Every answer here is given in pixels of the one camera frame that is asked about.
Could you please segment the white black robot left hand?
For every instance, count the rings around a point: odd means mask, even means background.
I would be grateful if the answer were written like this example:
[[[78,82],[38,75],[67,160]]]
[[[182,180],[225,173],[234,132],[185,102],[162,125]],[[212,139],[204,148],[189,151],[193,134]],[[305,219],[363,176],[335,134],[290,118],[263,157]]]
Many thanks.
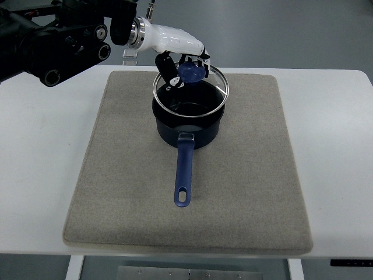
[[[127,46],[137,51],[155,50],[155,64],[161,77],[172,88],[197,83],[210,72],[210,55],[203,43],[182,29],[156,25],[137,17]]]

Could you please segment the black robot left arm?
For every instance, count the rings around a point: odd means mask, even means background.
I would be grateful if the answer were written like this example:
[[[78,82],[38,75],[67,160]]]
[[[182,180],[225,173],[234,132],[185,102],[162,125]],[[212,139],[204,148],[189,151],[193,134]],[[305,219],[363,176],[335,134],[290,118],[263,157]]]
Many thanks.
[[[56,86],[105,61],[124,46],[136,1],[52,1],[21,10],[1,8],[1,81],[22,72]]]

